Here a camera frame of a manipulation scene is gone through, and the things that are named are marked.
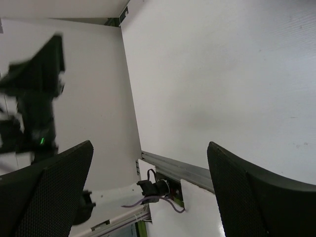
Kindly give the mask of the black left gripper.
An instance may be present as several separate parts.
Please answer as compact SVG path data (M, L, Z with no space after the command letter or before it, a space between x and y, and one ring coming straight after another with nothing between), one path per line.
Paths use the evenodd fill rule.
M30 59L10 64L0 80L0 92L14 97L17 113L0 121L0 153L31 153L33 163L58 153L53 99L62 94L60 74L66 71L63 36L54 34Z

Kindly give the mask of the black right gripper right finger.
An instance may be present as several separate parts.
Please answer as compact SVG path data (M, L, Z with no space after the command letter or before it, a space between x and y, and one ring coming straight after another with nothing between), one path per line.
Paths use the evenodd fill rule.
M314 237L316 187L270 172L214 142L207 148L227 237Z

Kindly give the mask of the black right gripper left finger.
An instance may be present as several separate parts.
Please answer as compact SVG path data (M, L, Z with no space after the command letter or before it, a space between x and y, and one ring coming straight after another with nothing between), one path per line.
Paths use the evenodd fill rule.
M67 237L72 225L87 221L94 208L84 185L93 145L82 142L0 177L2 237Z

